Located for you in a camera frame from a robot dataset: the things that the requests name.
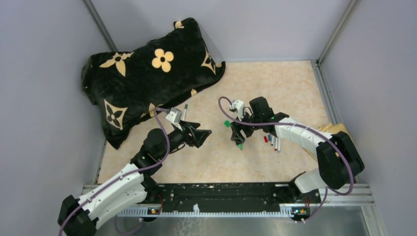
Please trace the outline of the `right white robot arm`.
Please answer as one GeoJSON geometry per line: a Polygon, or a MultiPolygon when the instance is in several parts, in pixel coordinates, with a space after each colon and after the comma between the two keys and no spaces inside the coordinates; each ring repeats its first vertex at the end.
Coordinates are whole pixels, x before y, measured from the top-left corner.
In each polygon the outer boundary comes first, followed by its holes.
{"type": "Polygon", "coordinates": [[[292,119],[288,114],[275,113],[264,97],[249,102],[249,111],[241,100],[229,102],[229,110],[237,113],[230,124],[231,140],[240,147],[254,131],[263,130],[273,138],[291,141],[312,153],[318,167],[292,179],[289,198],[301,203],[308,192],[329,187],[340,189],[350,184],[364,170],[364,163],[350,136],[344,131],[329,133],[310,128],[292,119]]]}

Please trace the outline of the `white green-tip pen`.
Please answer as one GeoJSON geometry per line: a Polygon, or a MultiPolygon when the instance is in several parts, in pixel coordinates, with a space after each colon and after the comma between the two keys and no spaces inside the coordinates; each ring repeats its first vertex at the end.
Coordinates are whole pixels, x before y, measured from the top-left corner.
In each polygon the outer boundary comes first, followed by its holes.
{"type": "Polygon", "coordinates": [[[181,117],[182,120],[186,119],[187,109],[188,109],[188,104],[185,104],[182,117],[181,117]]]}

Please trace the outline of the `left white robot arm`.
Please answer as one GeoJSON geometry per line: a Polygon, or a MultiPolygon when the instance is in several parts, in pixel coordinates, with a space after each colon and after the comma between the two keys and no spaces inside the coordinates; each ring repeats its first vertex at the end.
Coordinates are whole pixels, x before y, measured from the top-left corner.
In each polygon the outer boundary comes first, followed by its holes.
{"type": "Polygon", "coordinates": [[[202,146],[212,131],[199,126],[197,122],[181,120],[169,134],[162,126],[149,131],[140,151],[115,176],[78,198],[70,195],[63,200],[59,235],[93,236],[124,209],[136,203],[154,202],[159,186],[151,176],[180,145],[202,146]]]}

